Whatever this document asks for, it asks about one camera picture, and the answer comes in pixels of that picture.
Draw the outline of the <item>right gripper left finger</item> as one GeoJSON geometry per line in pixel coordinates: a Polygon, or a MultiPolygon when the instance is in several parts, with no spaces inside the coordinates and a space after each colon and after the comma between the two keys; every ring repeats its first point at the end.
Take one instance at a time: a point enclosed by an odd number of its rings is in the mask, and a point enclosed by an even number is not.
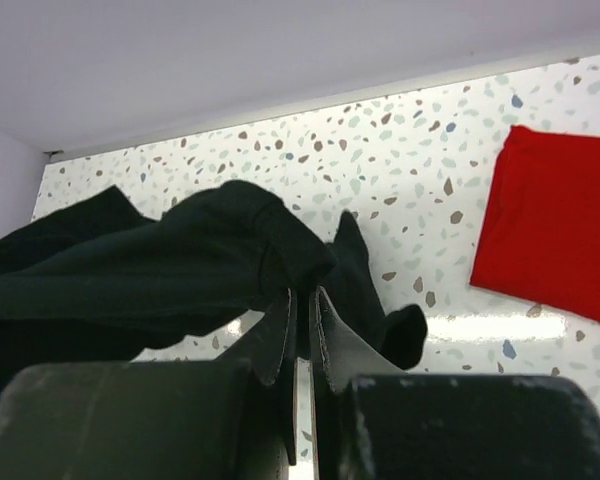
{"type": "Polygon", "coordinates": [[[296,463],[296,344],[297,298],[286,293],[210,363],[209,464],[296,463]]]}

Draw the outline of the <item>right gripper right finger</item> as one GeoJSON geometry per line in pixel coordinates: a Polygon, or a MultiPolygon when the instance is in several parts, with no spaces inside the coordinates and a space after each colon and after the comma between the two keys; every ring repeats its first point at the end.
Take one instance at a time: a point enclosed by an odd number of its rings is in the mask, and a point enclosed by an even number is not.
{"type": "Polygon", "coordinates": [[[340,318],[326,290],[309,301],[314,454],[320,479],[400,479],[405,376],[340,318]]]}

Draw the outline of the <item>black t-shirt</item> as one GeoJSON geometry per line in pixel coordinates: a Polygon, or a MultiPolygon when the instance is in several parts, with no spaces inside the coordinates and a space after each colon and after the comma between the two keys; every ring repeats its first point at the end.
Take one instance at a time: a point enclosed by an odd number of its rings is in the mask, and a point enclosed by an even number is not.
{"type": "Polygon", "coordinates": [[[130,361],[317,287],[389,362],[420,362],[424,313],[384,311],[350,211],[325,242],[246,181],[198,192],[158,220],[110,187],[0,238],[0,393],[30,366],[130,361]]]}

